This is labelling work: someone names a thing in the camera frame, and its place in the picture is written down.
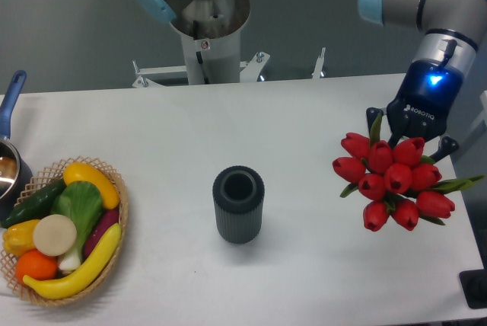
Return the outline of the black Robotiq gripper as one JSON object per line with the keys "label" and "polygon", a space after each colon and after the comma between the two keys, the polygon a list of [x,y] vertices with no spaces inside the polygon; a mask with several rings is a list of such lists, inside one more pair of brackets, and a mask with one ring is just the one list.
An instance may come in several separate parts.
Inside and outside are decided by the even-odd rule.
{"label": "black Robotiq gripper", "polygon": [[[403,137],[421,137],[428,142],[444,134],[462,84],[463,76],[457,71],[425,60],[413,62],[387,109],[369,107],[366,110],[368,133],[372,133],[374,126],[380,131],[387,119],[390,142],[398,142]],[[458,148],[457,140],[443,136],[430,159],[439,162]]]}

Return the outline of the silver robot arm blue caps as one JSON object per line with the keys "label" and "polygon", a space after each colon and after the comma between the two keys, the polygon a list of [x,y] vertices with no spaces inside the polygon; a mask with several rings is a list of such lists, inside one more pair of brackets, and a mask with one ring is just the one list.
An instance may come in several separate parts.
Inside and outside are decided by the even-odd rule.
{"label": "silver robot arm blue caps", "polygon": [[395,98],[381,113],[395,146],[402,138],[438,139],[432,159],[459,148],[447,118],[486,35],[486,0],[358,0],[362,19],[424,34]]}

